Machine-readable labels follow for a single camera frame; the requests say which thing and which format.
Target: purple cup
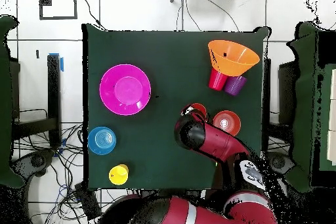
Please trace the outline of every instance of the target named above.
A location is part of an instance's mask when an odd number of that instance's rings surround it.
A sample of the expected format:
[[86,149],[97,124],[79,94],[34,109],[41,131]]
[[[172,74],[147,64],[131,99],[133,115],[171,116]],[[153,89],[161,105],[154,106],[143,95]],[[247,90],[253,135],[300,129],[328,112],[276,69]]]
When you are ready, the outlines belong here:
[[245,85],[246,80],[243,76],[230,76],[226,80],[224,91],[235,97]]

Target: orange funnel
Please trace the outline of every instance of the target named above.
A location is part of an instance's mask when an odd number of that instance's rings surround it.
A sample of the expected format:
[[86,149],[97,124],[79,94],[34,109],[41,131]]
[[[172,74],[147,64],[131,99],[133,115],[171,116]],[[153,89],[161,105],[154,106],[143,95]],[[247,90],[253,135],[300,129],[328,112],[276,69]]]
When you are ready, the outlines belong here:
[[250,48],[233,41],[210,41],[208,47],[213,68],[227,76],[240,76],[260,60]]

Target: orange cup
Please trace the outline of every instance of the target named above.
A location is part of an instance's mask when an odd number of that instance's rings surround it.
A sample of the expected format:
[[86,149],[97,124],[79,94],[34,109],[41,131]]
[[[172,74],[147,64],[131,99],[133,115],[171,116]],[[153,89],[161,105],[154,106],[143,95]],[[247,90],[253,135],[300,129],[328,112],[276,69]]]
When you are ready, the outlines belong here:
[[240,76],[260,61],[250,48],[233,41],[214,40],[208,47],[213,68],[226,76]]
[[220,111],[213,118],[213,125],[236,136],[240,130],[240,119],[236,113],[229,110]]

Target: blue object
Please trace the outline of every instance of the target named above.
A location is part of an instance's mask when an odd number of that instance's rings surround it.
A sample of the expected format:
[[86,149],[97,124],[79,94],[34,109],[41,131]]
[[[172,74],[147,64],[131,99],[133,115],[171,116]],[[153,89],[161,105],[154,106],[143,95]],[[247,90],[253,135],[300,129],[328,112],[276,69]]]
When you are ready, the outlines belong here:
[[64,71],[64,61],[63,61],[63,57],[60,59],[60,70]]
[[108,127],[96,127],[89,133],[88,146],[95,154],[109,154],[116,142],[116,135]]

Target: plastic cup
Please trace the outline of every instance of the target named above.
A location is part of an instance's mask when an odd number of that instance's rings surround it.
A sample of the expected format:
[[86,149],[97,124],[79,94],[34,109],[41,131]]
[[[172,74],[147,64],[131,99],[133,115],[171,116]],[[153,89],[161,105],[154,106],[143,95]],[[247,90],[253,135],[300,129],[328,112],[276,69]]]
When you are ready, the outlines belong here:
[[213,118],[213,125],[236,136],[240,130],[240,119],[233,111],[224,110]]
[[96,127],[89,133],[88,146],[95,154],[109,154],[116,146],[117,139],[108,127]]
[[211,69],[211,75],[209,80],[209,88],[216,91],[222,90],[224,87],[225,81],[228,79],[228,76],[216,71],[214,68]]
[[129,178],[129,168],[125,164],[119,164],[110,170],[108,178],[114,185],[123,185]]
[[224,91],[235,97],[245,85],[246,80],[243,76],[230,76],[225,83]]
[[202,114],[204,115],[204,118],[207,117],[207,109],[204,107],[204,105],[202,105],[200,103],[193,103],[191,106],[194,107],[195,109],[198,109],[199,111],[201,111]]

